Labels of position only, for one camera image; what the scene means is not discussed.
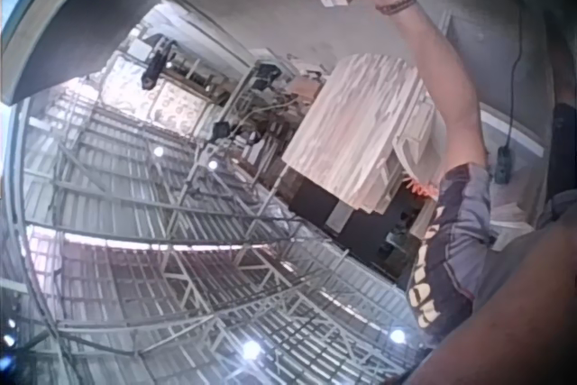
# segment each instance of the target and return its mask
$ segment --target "workshop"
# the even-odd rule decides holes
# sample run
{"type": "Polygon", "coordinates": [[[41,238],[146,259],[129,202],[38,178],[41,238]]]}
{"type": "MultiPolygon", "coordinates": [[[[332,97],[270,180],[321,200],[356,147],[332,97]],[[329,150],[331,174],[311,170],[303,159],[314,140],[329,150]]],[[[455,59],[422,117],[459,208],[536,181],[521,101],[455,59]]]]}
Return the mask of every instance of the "workshop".
{"type": "Polygon", "coordinates": [[[577,0],[1,34],[2,383],[577,383],[577,0]]]}

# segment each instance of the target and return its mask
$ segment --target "metal roof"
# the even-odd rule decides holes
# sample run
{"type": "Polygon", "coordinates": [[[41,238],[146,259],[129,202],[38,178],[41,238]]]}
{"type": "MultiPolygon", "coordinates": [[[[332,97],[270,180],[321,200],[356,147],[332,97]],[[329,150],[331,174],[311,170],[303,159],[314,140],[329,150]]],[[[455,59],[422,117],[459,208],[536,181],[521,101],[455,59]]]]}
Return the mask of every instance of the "metal roof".
{"type": "Polygon", "coordinates": [[[376,383],[418,359],[404,294],[227,159],[191,177],[185,138],[80,96],[30,104],[13,115],[0,270],[27,380],[376,383]]]}

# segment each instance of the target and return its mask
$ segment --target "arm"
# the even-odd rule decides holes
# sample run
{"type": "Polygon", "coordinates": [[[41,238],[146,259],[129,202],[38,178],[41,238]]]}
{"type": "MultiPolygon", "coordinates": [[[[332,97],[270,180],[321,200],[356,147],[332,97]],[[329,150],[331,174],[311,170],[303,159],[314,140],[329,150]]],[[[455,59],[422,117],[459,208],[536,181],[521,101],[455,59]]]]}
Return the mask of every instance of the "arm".
{"type": "Polygon", "coordinates": [[[563,221],[543,232],[509,281],[432,353],[408,383],[553,383],[551,376],[564,367],[556,364],[563,356],[572,356],[567,345],[577,337],[572,329],[576,222],[574,206],[563,221]],[[546,374],[549,377],[539,381],[546,374]]]}
{"type": "MultiPolygon", "coordinates": [[[[372,0],[389,5],[398,0],[372,0]]],[[[419,5],[391,17],[447,128],[445,169],[473,162],[486,165],[479,102],[461,59],[419,5]]]]}

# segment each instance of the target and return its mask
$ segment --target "bracelet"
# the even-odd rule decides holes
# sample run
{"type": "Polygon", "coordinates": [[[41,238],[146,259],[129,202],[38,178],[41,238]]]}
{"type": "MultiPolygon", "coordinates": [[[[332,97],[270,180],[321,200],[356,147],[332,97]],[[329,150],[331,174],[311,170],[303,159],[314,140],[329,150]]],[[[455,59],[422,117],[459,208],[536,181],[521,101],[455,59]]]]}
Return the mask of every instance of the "bracelet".
{"type": "Polygon", "coordinates": [[[376,8],[377,11],[379,11],[381,14],[394,15],[404,11],[405,9],[414,5],[416,2],[417,0],[398,0],[393,4],[376,6],[376,8]]]}

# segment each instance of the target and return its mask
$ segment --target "black cable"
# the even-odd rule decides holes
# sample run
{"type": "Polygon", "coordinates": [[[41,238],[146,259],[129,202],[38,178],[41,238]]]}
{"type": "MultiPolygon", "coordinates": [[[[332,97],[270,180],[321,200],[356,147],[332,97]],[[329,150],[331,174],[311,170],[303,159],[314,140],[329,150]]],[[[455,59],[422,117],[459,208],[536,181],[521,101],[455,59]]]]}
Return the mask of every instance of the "black cable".
{"type": "Polygon", "coordinates": [[[515,63],[513,63],[513,68],[511,69],[511,83],[510,83],[511,108],[509,112],[507,142],[505,143],[505,147],[507,148],[511,141],[511,134],[513,133],[513,115],[515,114],[515,72],[517,71],[519,62],[523,57],[523,4],[521,0],[518,0],[518,5],[519,5],[519,20],[518,20],[519,53],[517,55],[517,58],[515,59],[515,63]]]}

